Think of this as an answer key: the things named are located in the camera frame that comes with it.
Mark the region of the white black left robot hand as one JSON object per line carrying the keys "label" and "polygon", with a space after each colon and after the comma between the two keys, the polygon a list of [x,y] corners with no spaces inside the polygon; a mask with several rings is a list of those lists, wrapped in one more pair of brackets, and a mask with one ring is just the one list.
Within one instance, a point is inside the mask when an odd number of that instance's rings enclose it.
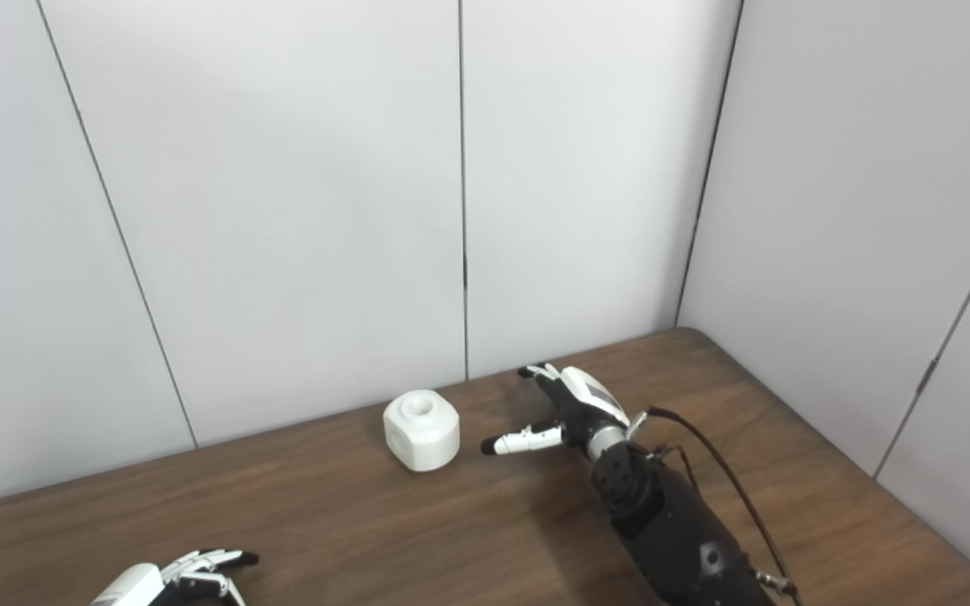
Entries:
{"label": "white black left robot hand", "polygon": [[213,602],[245,605],[228,569],[255,566],[259,556],[247,550],[193,550],[160,567],[135,564],[93,599],[93,605],[191,605]]}

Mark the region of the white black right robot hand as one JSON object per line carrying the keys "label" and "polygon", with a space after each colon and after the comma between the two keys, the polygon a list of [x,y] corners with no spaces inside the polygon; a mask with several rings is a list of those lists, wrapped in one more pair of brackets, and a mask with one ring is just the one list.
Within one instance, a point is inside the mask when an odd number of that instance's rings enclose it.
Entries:
{"label": "white black right robot hand", "polygon": [[520,431],[484,439],[484,455],[511,455],[569,446],[597,461],[612,446],[628,440],[632,422],[608,388],[582,369],[553,364],[527,365],[517,375],[532,379],[549,399],[555,417]]}

